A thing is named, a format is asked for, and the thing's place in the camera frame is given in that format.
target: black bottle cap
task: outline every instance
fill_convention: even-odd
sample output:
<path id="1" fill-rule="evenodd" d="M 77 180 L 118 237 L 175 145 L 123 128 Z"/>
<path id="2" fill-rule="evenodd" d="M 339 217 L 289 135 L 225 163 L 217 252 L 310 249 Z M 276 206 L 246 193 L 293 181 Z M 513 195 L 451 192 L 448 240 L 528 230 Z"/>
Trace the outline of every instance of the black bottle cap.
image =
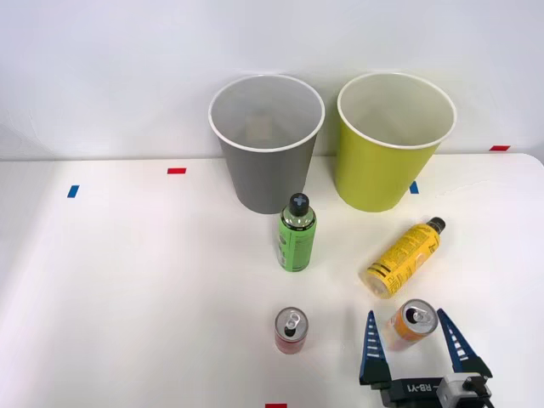
<path id="1" fill-rule="evenodd" d="M 431 220 L 427 223 L 433 230 L 438 232 L 439 234 L 444 230 L 445 228 L 445 221 L 440 217 L 432 217 Z"/>
<path id="2" fill-rule="evenodd" d="M 293 194 L 289 200 L 289 213 L 302 217 L 308 213 L 309 198 L 303 193 Z"/>

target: soda can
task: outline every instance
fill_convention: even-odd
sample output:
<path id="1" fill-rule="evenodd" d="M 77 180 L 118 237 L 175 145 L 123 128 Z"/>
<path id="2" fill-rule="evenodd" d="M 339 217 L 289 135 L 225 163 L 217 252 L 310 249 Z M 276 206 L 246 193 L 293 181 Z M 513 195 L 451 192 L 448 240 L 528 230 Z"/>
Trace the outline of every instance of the soda can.
<path id="1" fill-rule="evenodd" d="M 436 329 L 439 317 L 433 306 L 421 299 L 412 299 L 403 304 L 382 329 L 388 349 L 408 349 Z"/>
<path id="2" fill-rule="evenodd" d="M 308 318 L 301 309 L 285 308 L 276 316 L 275 345 L 282 353 L 298 353 L 307 334 Z"/>

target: orange can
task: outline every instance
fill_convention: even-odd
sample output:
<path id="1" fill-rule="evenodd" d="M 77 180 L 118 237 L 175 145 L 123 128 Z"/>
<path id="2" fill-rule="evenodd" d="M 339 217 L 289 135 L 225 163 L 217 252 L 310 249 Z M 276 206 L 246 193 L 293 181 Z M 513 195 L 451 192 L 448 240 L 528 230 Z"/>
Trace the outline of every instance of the orange can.
<path id="1" fill-rule="evenodd" d="M 436 329 L 439 317 L 433 306 L 421 299 L 412 299 L 403 304 L 382 329 L 388 349 L 408 349 Z"/>

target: red can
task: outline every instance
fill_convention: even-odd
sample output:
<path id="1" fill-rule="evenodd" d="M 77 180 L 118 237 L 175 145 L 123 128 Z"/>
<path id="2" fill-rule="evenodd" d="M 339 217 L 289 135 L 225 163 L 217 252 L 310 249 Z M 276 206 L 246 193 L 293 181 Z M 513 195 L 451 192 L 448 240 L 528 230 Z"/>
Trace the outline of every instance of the red can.
<path id="1" fill-rule="evenodd" d="M 285 308 L 276 316 L 275 345 L 282 353 L 298 353 L 307 334 L 308 318 L 301 309 Z"/>

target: white wall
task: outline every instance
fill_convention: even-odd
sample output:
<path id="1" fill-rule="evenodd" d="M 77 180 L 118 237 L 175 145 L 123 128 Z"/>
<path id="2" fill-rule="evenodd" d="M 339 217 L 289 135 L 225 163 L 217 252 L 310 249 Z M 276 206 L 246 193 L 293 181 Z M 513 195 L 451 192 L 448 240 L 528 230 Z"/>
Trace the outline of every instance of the white wall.
<path id="1" fill-rule="evenodd" d="M 334 151 L 350 77 L 399 70 L 444 88 L 442 151 L 544 159 L 544 3 L 491 0 L 11 0 L 0 12 L 0 158 L 219 156 L 214 92 L 280 72 L 323 96 Z"/>

